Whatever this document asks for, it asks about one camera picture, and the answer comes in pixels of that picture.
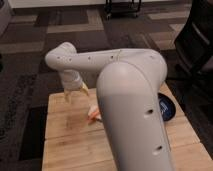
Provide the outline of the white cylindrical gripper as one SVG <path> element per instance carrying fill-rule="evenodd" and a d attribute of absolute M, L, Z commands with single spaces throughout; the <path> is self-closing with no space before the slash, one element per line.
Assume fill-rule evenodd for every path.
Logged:
<path fill-rule="evenodd" d="M 71 91 L 79 90 L 89 96 L 89 89 L 77 71 L 65 70 L 59 73 L 63 85 L 66 102 L 71 102 Z"/>

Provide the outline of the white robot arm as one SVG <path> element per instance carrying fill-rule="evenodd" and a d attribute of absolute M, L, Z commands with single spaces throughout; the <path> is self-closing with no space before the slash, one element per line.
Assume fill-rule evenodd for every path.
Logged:
<path fill-rule="evenodd" d="M 118 171 L 175 171 L 158 100 L 167 76 L 163 56 L 149 48 L 79 53 L 64 42 L 45 56 L 64 91 L 83 88 L 82 71 L 97 72 L 96 97 Z"/>

